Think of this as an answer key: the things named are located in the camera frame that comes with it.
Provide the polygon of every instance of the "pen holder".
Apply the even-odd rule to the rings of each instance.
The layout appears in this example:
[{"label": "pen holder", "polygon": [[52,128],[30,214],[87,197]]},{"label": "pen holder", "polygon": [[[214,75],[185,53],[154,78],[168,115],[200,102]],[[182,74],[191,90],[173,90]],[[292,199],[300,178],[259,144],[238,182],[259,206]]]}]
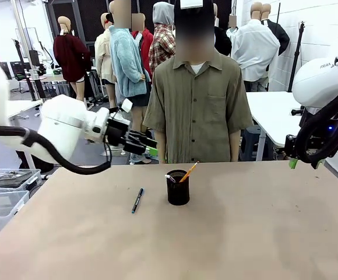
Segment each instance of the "pen holder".
[{"label": "pen holder", "polygon": [[167,189],[168,189],[168,201],[172,205],[180,206],[185,205],[190,200],[190,190],[189,190],[189,177],[182,183],[181,179],[186,175],[184,170],[173,170],[168,173],[176,183],[172,182],[170,179],[167,179]]}]

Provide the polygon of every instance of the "green shirt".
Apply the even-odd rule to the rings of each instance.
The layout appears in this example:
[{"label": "green shirt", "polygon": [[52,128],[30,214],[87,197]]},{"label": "green shirt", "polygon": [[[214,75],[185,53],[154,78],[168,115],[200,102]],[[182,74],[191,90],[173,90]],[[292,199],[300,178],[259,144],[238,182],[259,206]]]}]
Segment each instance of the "green shirt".
[{"label": "green shirt", "polygon": [[168,163],[229,162],[229,134],[253,125],[240,67],[217,51],[198,74],[168,59],[154,72],[144,125],[166,134]]}]

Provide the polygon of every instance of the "plaid shirt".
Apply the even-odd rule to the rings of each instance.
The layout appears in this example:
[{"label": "plaid shirt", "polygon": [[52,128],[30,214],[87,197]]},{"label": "plaid shirt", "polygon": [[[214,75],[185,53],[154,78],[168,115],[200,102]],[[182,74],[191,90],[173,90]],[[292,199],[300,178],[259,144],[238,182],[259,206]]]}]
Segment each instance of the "plaid shirt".
[{"label": "plaid shirt", "polygon": [[173,55],[175,55],[175,39],[171,25],[155,23],[153,42],[149,52],[151,73]]}]

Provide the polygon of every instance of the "orange pencil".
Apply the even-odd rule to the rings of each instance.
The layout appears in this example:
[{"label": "orange pencil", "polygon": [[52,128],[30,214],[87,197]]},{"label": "orange pencil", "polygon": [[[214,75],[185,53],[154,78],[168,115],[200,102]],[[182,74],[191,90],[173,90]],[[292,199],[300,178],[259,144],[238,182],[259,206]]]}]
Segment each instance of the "orange pencil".
[{"label": "orange pencil", "polygon": [[190,170],[187,171],[186,175],[184,175],[184,177],[181,179],[181,181],[179,181],[180,183],[182,183],[184,180],[187,179],[188,176],[190,176],[190,173],[193,171],[193,169],[195,168],[195,166],[198,164],[199,162],[196,162],[191,168]]}]

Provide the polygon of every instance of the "red jacket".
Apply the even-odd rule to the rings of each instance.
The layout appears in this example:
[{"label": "red jacket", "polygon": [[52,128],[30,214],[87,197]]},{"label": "red jacket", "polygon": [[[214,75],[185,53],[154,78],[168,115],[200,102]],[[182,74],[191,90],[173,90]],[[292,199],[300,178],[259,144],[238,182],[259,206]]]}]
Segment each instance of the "red jacket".
[{"label": "red jacket", "polygon": [[[138,35],[138,31],[133,31],[132,35],[135,38]],[[152,73],[150,70],[150,63],[149,63],[149,57],[148,53],[150,52],[150,47],[153,41],[153,35],[151,34],[150,30],[147,28],[144,29],[142,32],[142,37],[143,37],[143,42],[142,46],[140,48],[140,51],[142,52],[142,60],[143,60],[143,65],[145,66],[145,70],[150,74],[150,77],[152,79]]]},{"label": "red jacket", "polygon": [[67,82],[76,82],[91,70],[91,53],[78,37],[70,34],[56,37],[54,56]]}]

